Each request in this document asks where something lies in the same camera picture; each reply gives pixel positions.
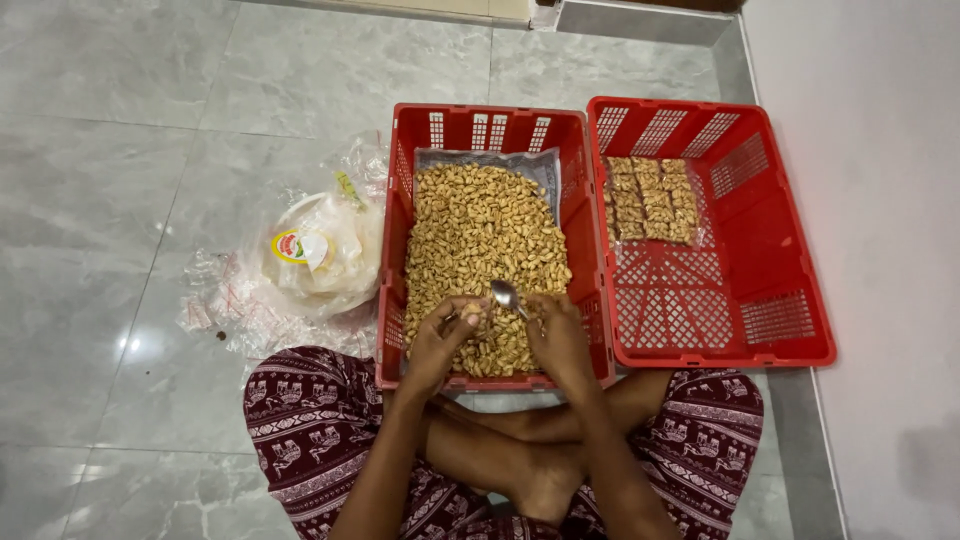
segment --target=person's right hand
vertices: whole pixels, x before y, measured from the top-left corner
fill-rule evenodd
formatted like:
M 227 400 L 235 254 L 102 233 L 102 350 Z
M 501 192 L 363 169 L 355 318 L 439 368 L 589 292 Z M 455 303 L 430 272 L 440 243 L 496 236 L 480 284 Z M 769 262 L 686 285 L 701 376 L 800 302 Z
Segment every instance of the person's right hand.
M 597 384 L 580 309 L 565 294 L 530 295 L 527 304 L 539 314 L 527 321 L 527 340 L 540 366 L 567 394 Z

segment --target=bare foot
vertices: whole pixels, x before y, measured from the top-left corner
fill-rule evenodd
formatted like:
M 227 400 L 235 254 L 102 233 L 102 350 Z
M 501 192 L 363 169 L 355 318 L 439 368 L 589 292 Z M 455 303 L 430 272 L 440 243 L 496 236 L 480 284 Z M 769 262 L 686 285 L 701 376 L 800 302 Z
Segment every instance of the bare foot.
M 584 483 L 580 445 L 530 445 L 530 475 L 519 481 L 511 502 L 520 515 L 559 526 L 570 498 Z

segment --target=gray tile floor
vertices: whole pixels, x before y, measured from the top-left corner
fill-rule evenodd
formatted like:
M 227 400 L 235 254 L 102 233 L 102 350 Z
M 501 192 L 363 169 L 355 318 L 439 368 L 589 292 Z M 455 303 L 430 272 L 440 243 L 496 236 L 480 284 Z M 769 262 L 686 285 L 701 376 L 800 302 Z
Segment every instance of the gray tile floor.
M 719 96 L 703 47 L 227 0 L 7 0 L 0 14 L 11 540 L 296 537 L 244 430 L 245 360 L 173 322 L 189 254 L 233 247 L 260 183 L 309 179 L 400 101 Z M 792 538 L 769 413 L 764 431 L 735 538 Z

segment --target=plastic crate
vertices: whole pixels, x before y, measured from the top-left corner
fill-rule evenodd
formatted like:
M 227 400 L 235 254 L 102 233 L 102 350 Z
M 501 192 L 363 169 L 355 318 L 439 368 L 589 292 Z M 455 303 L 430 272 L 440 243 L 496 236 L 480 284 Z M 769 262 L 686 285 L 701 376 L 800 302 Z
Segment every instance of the plastic crate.
M 836 358 L 820 286 L 766 112 L 595 97 L 601 157 L 685 158 L 706 237 L 695 250 L 604 236 L 614 356 L 633 367 L 824 366 Z M 599 198 L 600 223 L 606 222 Z
M 590 340 L 593 373 L 613 382 L 610 310 L 601 285 L 603 259 L 595 181 L 589 158 L 587 118 L 576 110 L 514 109 L 463 105 L 398 104 L 390 149 L 390 183 L 384 223 L 376 383 L 396 388 L 403 354 L 403 316 L 407 291 L 404 265 L 407 236 L 414 225 L 414 150 L 494 150 L 539 152 L 560 148 L 560 228 L 566 234 L 568 265 L 573 277 L 567 288 L 580 308 Z M 476 379 L 448 377 L 444 388 L 461 390 L 524 390 L 555 388 L 545 374 Z

